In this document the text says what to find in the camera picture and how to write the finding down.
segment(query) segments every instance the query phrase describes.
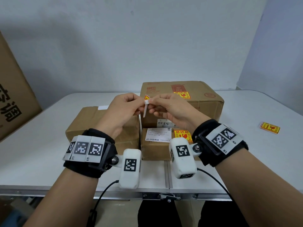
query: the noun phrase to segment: gray wall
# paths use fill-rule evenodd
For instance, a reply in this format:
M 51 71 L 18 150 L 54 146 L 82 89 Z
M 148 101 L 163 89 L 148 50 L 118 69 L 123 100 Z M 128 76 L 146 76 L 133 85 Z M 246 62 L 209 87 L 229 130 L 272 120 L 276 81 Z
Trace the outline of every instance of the gray wall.
M 303 0 L 268 0 L 237 86 L 303 115 Z
M 42 107 L 74 92 L 203 80 L 234 89 L 266 0 L 1 0 L 0 30 Z

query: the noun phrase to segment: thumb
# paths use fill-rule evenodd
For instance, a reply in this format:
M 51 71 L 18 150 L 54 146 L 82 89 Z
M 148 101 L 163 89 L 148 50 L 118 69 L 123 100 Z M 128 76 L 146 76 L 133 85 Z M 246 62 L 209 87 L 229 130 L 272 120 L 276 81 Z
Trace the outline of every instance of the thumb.
M 164 108 L 168 108 L 169 107 L 169 99 L 163 99 L 160 97 L 156 97 L 156 98 L 151 98 L 149 99 L 149 103 L 156 105 L 156 106 L 162 106 Z
M 138 107 L 145 105 L 144 99 L 142 97 L 135 99 L 129 103 L 131 103 L 134 109 L 137 109 Z

